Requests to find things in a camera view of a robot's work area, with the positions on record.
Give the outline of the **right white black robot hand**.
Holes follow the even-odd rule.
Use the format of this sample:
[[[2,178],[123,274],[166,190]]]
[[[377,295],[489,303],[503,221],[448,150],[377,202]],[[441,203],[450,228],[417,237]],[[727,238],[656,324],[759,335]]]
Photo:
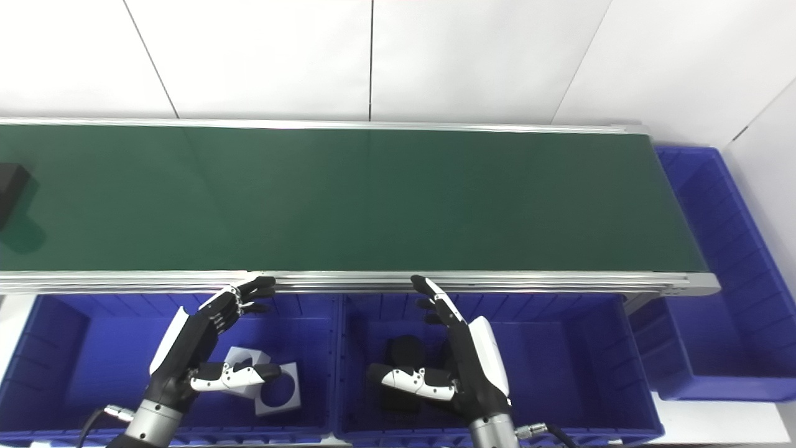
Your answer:
[[[418,306],[429,310],[427,323],[447,330],[454,370],[373,363],[367,369],[368,380],[421,399],[449,403],[468,424],[509,414],[508,376],[489,321],[478,317],[467,322],[449,295],[429,278],[415,274],[410,281],[416,292],[425,295]]]

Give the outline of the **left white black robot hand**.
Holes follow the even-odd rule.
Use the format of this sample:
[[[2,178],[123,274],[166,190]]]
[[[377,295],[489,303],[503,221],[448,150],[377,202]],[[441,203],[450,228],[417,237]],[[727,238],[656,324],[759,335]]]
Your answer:
[[[221,334],[243,315],[267,312],[268,306],[257,301],[273,297],[275,284],[273,277],[252,277],[222,287],[193,314],[179,308],[150,364],[143,399],[185,414],[200,392],[264,385],[281,377],[276,364],[210,362]]]

